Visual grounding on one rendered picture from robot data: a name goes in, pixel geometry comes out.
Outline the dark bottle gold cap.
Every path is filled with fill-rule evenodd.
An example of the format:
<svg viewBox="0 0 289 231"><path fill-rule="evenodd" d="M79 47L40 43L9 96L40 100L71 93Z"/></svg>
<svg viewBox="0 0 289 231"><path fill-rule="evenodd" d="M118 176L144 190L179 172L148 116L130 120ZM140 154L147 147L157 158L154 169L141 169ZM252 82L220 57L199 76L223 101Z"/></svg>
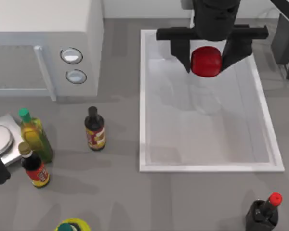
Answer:
<svg viewBox="0 0 289 231"><path fill-rule="evenodd" d="M21 165L32 185L36 188L45 187L50 182L50 174L40 156L26 142L18 145L18 151L21 154Z"/></svg>

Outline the black bottle red cap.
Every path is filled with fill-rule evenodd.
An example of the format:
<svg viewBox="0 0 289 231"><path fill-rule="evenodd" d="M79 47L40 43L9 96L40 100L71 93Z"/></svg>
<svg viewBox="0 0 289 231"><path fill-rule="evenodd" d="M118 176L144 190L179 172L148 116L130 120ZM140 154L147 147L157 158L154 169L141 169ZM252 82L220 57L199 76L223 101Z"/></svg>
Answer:
<svg viewBox="0 0 289 231"><path fill-rule="evenodd" d="M273 231L278 224L278 207L282 201L282 195L277 192L266 201L255 200L245 215L245 231Z"/></svg>

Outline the yellow-green bottle teal cap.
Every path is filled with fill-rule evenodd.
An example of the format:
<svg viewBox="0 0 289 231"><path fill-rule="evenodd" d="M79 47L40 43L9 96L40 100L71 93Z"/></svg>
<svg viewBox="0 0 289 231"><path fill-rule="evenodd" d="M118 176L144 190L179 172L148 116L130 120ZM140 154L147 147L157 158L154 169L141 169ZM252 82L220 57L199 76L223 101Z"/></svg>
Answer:
<svg viewBox="0 0 289 231"><path fill-rule="evenodd" d="M91 228L79 218L69 218L62 221L54 231L91 231Z"/></svg>

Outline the large round microwave knob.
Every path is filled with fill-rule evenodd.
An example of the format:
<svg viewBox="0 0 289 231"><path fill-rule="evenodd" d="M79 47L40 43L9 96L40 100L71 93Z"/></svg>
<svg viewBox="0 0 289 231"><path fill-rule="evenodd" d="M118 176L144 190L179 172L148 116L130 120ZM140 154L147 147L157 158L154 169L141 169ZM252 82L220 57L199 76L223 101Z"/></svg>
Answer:
<svg viewBox="0 0 289 231"><path fill-rule="evenodd" d="M78 64L83 59L83 54L76 48L67 48L60 51L61 59L67 64Z"/></svg>

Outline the yellow oil bottle green cap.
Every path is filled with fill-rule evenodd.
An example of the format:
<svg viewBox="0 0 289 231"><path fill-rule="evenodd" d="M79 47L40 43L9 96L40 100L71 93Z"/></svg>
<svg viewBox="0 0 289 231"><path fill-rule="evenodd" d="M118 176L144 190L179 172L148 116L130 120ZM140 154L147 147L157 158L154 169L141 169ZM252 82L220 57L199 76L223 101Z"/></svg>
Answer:
<svg viewBox="0 0 289 231"><path fill-rule="evenodd" d="M21 136L29 145L31 150L35 151L44 163L50 163L53 160L53 150L39 118L32 117L27 108L21 108L18 112L21 118Z"/></svg>

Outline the dark bottle black cap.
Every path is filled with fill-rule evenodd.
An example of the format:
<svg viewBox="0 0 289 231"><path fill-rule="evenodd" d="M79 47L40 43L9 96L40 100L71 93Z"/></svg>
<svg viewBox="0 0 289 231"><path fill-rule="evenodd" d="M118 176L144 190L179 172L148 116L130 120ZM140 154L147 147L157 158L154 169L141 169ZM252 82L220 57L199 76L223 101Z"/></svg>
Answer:
<svg viewBox="0 0 289 231"><path fill-rule="evenodd" d="M85 117L84 125L86 129L88 147L93 151L102 150L105 147L105 122L98 113L95 106L88 108L88 115Z"/></svg>

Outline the white sink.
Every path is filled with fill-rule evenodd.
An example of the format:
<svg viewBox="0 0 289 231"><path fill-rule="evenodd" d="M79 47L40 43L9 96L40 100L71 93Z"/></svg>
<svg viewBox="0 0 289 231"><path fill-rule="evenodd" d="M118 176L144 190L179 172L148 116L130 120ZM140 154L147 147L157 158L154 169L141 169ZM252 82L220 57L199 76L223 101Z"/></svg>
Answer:
<svg viewBox="0 0 289 231"><path fill-rule="evenodd" d="M186 72L140 33L141 172L284 172L254 56L216 77Z"/></svg>

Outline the red apple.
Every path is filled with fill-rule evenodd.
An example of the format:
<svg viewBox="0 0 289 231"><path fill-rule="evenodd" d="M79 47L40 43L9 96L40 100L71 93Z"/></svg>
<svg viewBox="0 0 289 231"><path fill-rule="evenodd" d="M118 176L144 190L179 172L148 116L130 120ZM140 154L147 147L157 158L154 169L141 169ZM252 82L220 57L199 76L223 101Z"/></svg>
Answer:
<svg viewBox="0 0 289 231"><path fill-rule="evenodd" d="M191 72L199 77L215 77L221 67L221 52L216 47L204 46L191 53Z"/></svg>

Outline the microwave oven door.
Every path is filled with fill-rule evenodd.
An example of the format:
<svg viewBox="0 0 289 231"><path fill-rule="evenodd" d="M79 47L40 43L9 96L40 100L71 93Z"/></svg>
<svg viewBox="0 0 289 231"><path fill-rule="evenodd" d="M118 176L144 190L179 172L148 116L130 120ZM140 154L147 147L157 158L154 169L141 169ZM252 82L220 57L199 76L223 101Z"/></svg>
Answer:
<svg viewBox="0 0 289 231"><path fill-rule="evenodd" d="M0 46L0 96L49 96L33 47Z"/></svg>

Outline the pale microwave oven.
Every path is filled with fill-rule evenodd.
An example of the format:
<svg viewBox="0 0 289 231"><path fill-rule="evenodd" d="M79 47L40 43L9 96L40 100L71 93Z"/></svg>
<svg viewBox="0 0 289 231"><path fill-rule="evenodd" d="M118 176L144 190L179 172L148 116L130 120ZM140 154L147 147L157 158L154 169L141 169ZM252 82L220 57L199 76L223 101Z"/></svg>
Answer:
<svg viewBox="0 0 289 231"><path fill-rule="evenodd" d="M103 36L101 0L0 0L0 46L42 46L57 99L97 95ZM82 61L65 63L60 51L67 48L78 49ZM66 79L75 69L86 74L84 83Z"/></svg>

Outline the silver kitchen scale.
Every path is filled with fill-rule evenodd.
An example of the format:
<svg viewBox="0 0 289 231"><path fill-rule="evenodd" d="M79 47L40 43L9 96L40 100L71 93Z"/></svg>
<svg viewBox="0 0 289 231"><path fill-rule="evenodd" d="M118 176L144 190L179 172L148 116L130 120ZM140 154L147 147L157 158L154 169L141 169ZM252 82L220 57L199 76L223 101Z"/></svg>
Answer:
<svg viewBox="0 0 289 231"><path fill-rule="evenodd" d="M21 159L18 145L23 142L21 128L10 114L0 117L0 158L5 166Z"/></svg>

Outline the small round microwave knob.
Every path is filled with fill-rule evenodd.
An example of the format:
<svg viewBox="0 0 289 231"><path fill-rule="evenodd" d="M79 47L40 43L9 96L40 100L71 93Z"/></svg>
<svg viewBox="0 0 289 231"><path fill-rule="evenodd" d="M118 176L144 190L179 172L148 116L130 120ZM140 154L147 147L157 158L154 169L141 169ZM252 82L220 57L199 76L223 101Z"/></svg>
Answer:
<svg viewBox="0 0 289 231"><path fill-rule="evenodd" d="M72 84L82 84L87 80L86 74L77 69L66 72L65 77Z"/></svg>

